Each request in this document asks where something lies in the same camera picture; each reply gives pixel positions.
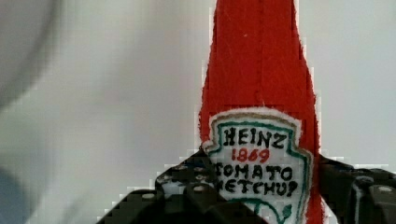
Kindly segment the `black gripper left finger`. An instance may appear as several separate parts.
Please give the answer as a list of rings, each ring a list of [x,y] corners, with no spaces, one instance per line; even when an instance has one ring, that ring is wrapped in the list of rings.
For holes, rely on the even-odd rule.
[[[130,192],[96,224],[268,224],[220,196],[217,184],[211,161],[198,151],[159,175],[154,189]]]

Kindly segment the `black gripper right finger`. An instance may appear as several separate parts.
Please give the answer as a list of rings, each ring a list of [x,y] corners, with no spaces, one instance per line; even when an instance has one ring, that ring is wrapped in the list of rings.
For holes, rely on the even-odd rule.
[[[396,224],[395,189],[389,171],[320,157],[319,192],[339,224]]]

